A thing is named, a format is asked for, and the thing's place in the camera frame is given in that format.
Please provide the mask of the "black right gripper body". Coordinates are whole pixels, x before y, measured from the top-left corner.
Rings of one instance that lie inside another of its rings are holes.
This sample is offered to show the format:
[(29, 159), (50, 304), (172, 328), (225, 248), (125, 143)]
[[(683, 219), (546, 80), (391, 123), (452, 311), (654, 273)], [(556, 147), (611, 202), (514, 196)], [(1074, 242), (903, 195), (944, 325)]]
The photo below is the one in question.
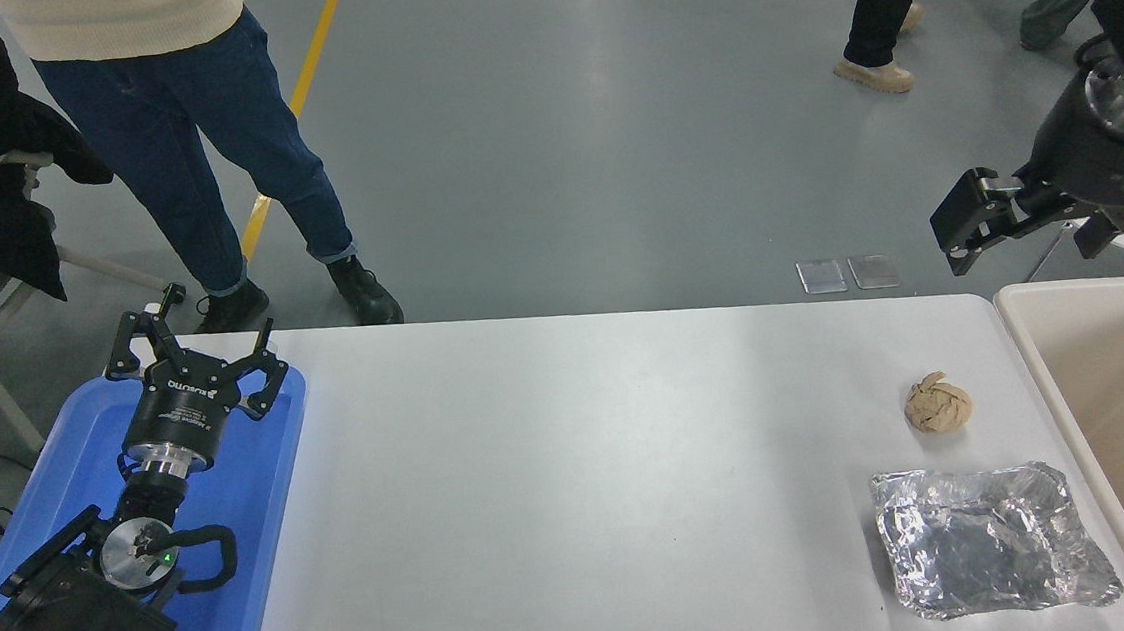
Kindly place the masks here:
[(1058, 99), (1017, 175), (1077, 201), (1124, 206), (1124, 76), (1071, 80)]

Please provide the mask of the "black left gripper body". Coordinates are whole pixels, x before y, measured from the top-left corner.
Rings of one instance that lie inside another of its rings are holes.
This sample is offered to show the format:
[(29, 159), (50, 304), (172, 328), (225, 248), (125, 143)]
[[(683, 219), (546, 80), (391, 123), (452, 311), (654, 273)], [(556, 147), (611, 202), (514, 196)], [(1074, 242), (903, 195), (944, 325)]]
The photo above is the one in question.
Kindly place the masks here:
[(144, 390), (123, 442), (123, 451), (140, 460), (147, 445), (172, 444), (194, 456), (219, 452), (230, 409), (241, 400), (237, 378), (227, 363), (194, 352), (185, 364), (161, 359), (144, 373)]

